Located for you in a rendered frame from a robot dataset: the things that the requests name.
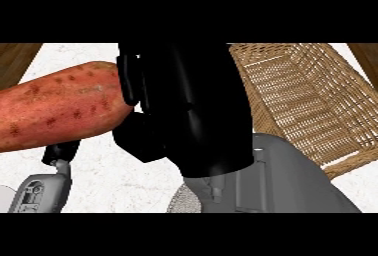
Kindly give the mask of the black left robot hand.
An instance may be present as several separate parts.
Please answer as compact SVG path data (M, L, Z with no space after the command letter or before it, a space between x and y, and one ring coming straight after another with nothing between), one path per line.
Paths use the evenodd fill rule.
M71 141L48 145L44 149L41 162L50 166L53 166L57 160L71 162L76 154L78 146L79 141Z

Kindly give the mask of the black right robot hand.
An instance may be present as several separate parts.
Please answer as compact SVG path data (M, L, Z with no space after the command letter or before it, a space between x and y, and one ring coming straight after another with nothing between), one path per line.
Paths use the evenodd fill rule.
M202 178L254 163L252 117L229 47L189 42L121 43L116 57L128 114L115 144L144 163L167 158Z

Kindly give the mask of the reddish brown sweet potato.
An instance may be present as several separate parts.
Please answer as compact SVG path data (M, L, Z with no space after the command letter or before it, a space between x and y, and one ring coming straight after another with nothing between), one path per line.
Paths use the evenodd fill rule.
M131 111L116 64L72 66L0 91L0 153L97 136Z

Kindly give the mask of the tan wicker basket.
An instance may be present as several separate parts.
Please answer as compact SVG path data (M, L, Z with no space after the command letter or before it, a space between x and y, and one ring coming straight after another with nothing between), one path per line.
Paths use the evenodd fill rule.
M229 48L258 133L288 140L335 178L378 161L378 91L326 43Z

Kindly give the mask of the grey speckled placemat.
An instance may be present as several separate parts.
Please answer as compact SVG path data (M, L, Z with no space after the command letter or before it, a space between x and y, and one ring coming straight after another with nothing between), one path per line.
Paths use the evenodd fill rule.
M178 187L168 207L168 213L199 213L200 212L200 202L195 193L187 188L186 184Z

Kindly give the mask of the pale grey rounded object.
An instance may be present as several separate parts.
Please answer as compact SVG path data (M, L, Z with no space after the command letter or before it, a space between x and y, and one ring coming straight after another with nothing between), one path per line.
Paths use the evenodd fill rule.
M10 187L0 185L0 213L9 212L14 195L16 191Z

